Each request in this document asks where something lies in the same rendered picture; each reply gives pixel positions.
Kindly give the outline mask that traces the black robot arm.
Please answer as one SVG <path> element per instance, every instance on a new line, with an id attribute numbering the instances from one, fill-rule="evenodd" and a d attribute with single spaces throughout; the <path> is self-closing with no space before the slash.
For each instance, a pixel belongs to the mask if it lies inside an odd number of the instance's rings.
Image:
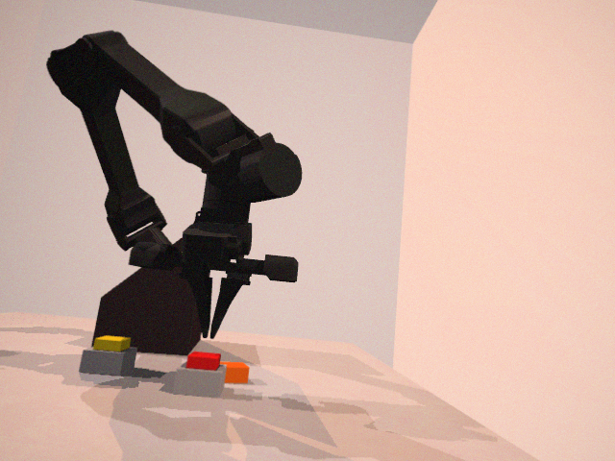
<path id="1" fill-rule="evenodd" d="M 162 232 L 167 222 L 155 198 L 138 186 L 115 108 L 121 89 L 158 121 L 177 156 L 207 174 L 203 202 L 250 208 L 251 203 L 290 196 L 301 184 L 301 162 L 290 148 L 276 143 L 271 133 L 258 136 L 206 93 L 178 85 L 121 32 L 84 35 L 52 50 L 46 67 L 85 119 L 109 187 L 107 221 L 124 252 L 138 241 L 173 244 Z M 194 223 L 183 231 L 186 264 L 227 266 L 233 256 L 248 255 L 251 247 L 252 223 L 238 222 L 237 214 L 227 213 L 226 221 L 219 222 L 210 221 L 207 211 L 197 211 Z"/>

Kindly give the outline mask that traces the red button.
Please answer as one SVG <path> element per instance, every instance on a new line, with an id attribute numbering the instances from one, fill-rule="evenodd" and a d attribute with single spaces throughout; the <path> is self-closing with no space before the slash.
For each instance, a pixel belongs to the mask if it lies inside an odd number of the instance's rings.
<path id="1" fill-rule="evenodd" d="M 220 364 L 221 353 L 193 352 L 176 369 L 174 395 L 219 398 L 224 387 L 227 364 Z"/>

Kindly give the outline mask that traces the yellow button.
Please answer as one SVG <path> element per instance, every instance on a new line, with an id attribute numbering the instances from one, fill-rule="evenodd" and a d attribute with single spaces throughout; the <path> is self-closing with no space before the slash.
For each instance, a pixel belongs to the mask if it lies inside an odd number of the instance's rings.
<path id="1" fill-rule="evenodd" d="M 130 348 L 131 337 L 105 336 L 95 339 L 94 347 L 82 352 L 79 372 L 117 375 L 135 367 L 137 348 Z"/>

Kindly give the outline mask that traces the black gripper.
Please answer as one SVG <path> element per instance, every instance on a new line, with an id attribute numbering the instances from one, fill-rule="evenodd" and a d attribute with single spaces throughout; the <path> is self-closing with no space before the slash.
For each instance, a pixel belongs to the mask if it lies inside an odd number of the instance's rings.
<path id="1" fill-rule="evenodd" d="M 250 209 L 246 206 L 224 202 L 205 201 L 201 211 L 209 213 L 210 221 L 225 222 L 227 213 L 237 214 L 238 222 L 249 222 Z M 183 267 L 180 279 L 187 279 L 193 291 L 201 324 L 203 338 L 209 335 L 212 278 L 208 277 L 210 270 L 225 271 L 226 278 L 221 278 L 220 292 L 215 307 L 210 339 L 213 339 L 221 323 L 242 285 L 250 285 L 250 277 L 264 275 L 270 280 L 296 282 L 299 262 L 295 257 L 281 255 L 265 255 L 264 260 L 244 258 L 244 255 L 233 256 L 235 262 L 227 266 L 213 266 L 207 263 L 183 263 L 183 252 L 169 244 L 136 242 L 130 251 L 128 265 L 142 268 L 171 271 L 176 266 Z"/>

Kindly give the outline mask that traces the orange block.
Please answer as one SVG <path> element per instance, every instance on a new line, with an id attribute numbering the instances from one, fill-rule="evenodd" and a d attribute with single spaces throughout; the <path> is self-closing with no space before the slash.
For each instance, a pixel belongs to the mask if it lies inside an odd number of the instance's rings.
<path id="1" fill-rule="evenodd" d="M 220 362 L 227 364 L 225 382 L 248 382 L 249 369 L 243 362 Z"/>

